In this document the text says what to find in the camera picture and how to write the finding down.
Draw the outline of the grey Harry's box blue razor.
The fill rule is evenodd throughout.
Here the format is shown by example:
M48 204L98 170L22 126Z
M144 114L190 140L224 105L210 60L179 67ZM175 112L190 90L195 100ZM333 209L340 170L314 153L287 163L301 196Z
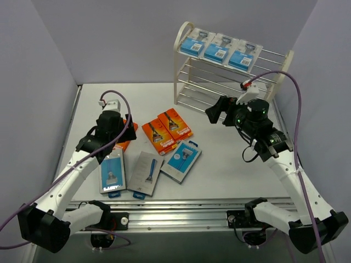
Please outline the grey Harry's box blue razor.
M144 200L153 196L163 162L163 156L141 152L127 184L133 198Z

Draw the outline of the clear Gillette blister pack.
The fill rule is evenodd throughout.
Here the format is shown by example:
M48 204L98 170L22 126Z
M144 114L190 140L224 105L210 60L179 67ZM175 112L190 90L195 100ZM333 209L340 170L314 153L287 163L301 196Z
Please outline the clear Gillette blister pack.
M237 47L239 39L222 33L217 33L206 48L203 58L219 64L224 64L229 53Z
M200 57L216 34L200 28L195 28L180 45L179 51L193 57Z

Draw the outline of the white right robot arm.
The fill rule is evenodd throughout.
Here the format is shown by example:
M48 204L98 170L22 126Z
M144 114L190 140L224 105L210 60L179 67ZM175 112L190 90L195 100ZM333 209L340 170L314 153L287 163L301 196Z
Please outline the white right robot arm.
M349 223L342 211L335 211L319 194L304 170L295 164L292 142L268 117L269 103L253 99L246 105L237 98L221 96L205 110L210 123L225 113L223 125L235 127L256 151L262 162L277 176L296 207L289 212L257 198L246 203L244 221L250 226L266 223L287 234L303 254L336 239Z

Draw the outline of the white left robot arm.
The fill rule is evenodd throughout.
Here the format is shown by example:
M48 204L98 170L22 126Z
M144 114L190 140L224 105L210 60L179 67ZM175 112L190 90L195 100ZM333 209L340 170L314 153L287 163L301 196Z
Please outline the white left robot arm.
M115 143L135 139L133 126L123 121L118 110L103 110L96 126L79 141L52 188L21 207L18 221L22 238L57 253L80 230L90 226L110 230L111 209L107 204L89 201L70 212L66 208L90 173L112 152Z

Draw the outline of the white Gillette Skinguard razor pack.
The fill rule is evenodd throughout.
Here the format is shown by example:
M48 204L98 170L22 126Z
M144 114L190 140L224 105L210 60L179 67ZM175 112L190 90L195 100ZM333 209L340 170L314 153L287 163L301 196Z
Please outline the white Gillette Skinguard razor pack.
M239 40L228 65L242 72L250 73L256 63L263 46L241 39Z

